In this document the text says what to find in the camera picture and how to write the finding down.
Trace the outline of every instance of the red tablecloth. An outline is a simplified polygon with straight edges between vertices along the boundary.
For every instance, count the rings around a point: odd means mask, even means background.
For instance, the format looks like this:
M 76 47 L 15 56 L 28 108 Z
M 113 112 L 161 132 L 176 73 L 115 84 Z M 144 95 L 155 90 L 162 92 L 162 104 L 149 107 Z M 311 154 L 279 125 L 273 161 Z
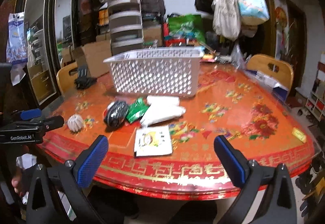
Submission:
M 169 124 L 173 154 L 134 158 L 134 137 L 139 122 L 125 123 L 106 132 L 103 112 L 117 94 L 109 74 L 97 84 L 78 91 L 54 111 L 66 121 L 78 113 L 85 128 L 72 133 L 67 125 L 48 132 L 40 147 L 63 162 L 74 159 L 98 135 L 108 138 L 109 150 L 95 180 L 150 197 L 207 200 L 235 196 L 234 188 L 213 150 L 217 135 L 225 135 L 235 149 L 261 165 L 284 162 L 291 176 L 303 172 L 314 155 L 311 138 L 272 95 L 231 65 L 202 64 L 198 92 L 182 98 L 186 113 Z M 307 135 L 303 143 L 293 134 Z

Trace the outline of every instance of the wooden chair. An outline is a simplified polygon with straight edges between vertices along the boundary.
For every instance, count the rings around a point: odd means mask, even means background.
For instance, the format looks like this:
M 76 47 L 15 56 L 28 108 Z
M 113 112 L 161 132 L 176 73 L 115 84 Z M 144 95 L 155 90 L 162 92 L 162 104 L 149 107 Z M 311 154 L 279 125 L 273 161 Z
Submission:
M 61 68 L 56 74 L 57 85 L 59 86 L 61 94 L 64 95 L 69 89 L 74 87 L 74 80 L 78 77 L 78 72 L 70 75 L 70 71 L 78 68 L 77 63 L 74 62 Z
M 291 90 L 294 70 L 287 62 L 276 60 L 264 54 L 256 54 L 248 61 L 247 69 L 269 75 L 287 87 L 289 91 Z

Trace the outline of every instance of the white plastic basket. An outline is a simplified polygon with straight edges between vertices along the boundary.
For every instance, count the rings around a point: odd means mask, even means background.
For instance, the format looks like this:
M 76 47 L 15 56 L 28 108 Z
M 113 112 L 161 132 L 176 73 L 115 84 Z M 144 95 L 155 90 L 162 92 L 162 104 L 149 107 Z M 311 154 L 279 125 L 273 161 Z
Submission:
M 127 51 L 105 59 L 118 93 L 194 96 L 202 47 Z

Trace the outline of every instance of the cartoon printed card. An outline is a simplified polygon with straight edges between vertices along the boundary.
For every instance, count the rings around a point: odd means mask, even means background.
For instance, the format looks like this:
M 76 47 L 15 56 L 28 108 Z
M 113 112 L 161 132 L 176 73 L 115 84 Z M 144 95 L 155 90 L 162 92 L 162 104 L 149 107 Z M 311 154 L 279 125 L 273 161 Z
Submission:
M 138 129 L 135 134 L 134 152 L 137 157 L 171 154 L 173 146 L 168 126 Z

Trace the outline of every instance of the white spiky ball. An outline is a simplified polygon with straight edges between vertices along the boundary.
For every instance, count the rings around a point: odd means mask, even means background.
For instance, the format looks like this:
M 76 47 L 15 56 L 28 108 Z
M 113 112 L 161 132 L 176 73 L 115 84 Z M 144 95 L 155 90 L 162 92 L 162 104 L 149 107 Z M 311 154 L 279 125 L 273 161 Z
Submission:
M 83 128 L 83 118 L 78 114 L 74 114 L 69 117 L 67 125 L 68 128 L 73 132 L 80 131 Z

